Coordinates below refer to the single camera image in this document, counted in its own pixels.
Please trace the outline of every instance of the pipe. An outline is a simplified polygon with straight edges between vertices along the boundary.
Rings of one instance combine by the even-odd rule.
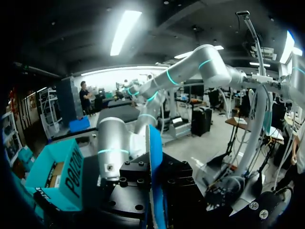
[[[253,156],[253,153],[256,149],[256,144],[258,142],[261,129],[264,122],[264,115],[266,110],[266,103],[267,103],[267,94],[264,92],[263,87],[259,87],[257,89],[257,106],[256,106],[256,112],[255,112],[255,125],[253,126],[253,129],[251,131],[250,139],[251,141],[248,142],[248,145],[246,147],[246,150],[244,152],[244,156],[242,157],[242,160],[239,163],[239,166],[237,170],[235,171],[235,176],[241,176],[244,171],[246,170],[249,161],[251,160],[251,157]]]
[[[263,60],[261,46],[259,44],[259,40],[257,38],[257,34],[255,32],[253,24],[250,21],[250,18],[248,16],[244,16],[244,21],[255,41],[256,53],[257,53],[257,58],[258,58],[258,62],[259,62],[259,72],[261,75],[266,75],[266,69],[264,68],[264,60]]]

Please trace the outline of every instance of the ceiling light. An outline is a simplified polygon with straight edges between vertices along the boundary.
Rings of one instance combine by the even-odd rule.
[[[224,49],[223,46],[221,46],[221,45],[216,45],[216,46],[214,46],[214,48],[217,49],[217,50],[222,50],[222,49]]]
[[[285,43],[282,57],[280,59],[280,63],[283,63],[283,64],[287,63],[287,60],[292,52],[292,49],[294,48],[294,45],[295,45],[295,41],[294,41],[292,35],[290,34],[290,32],[287,31],[286,43]]]
[[[224,49],[223,46],[221,46],[221,45],[216,45],[216,46],[214,46],[214,48],[215,48],[216,50],[222,50],[222,49]],[[192,53],[193,53],[193,51],[186,52],[186,53],[180,54],[180,55],[178,55],[178,56],[175,56],[174,58],[175,58],[175,59],[182,59],[182,58],[184,58],[184,57],[188,57],[188,56],[191,55]]]
[[[193,53],[193,51],[186,52],[186,53],[180,54],[180,55],[178,55],[178,56],[175,56],[174,58],[175,58],[175,59],[182,59],[182,58],[184,58],[184,57],[187,57],[187,56],[191,55],[192,53]]]
[[[165,70],[168,67],[163,67],[163,66],[131,66],[131,67],[122,67],[122,68],[108,68],[108,69],[101,69],[89,73],[83,73],[81,76],[85,75],[92,75],[92,74],[97,74],[97,73],[104,73],[104,72],[110,72],[110,71],[116,71],[116,70],[136,70],[136,69],[161,69]]]
[[[44,89],[47,89],[47,87],[41,88],[41,89],[38,90],[37,92],[41,92],[41,91],[43,91]]]
[[[249,64],[250,64],[250,65],[259,66],[259,63],[250,62]],[[270,67],[270,64],[264,63],[264,66],[265,66],[265,67]]]
[[[299,56],[303,55],[303,51],[296,48],[296,47],[294,47],[293,52],[294,52],[295,55],[299,55]]]
[[[124,12],[112,42],[110,56],[119,55],[128,34],[141,14],[142,12],[132,10],[126,10]]]

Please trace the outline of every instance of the blue cardboard box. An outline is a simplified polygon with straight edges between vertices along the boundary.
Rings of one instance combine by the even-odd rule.
[[[80,211],[83,161],[75,139],[47,145],[33,164],[25,187],[32,195],[40,192],[62,211]]]
[[[35,162],[33,152],[28,146],[23,147],[18,153],[19,160],[23,163],[26,172],[29,172]]]

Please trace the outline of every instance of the blue storage bin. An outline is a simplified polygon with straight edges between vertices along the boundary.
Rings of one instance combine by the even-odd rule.
[[[25,146],[19,151],[18,159],[22,162],[26,172],[29,172],[31,170],[36,160],[33,155],[33,152],[27,146]]]
[[[74,132],[78,132],[81,130],[85,130],[88,127],[90,127],[90,122],[89,122],[88,117],[85,116],[81,120],[74,120],[74,121],[69,122],[69,127],[70,127],[70,131],[72,133],[74,133]]]

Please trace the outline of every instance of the office chair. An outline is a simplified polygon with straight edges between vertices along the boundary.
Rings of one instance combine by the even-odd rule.
[[[219,99],[219,92],[218,90],[214,90],[208,92],[209,100],[210,100],[210,107],[212,109],[220,110],[221,100]]]

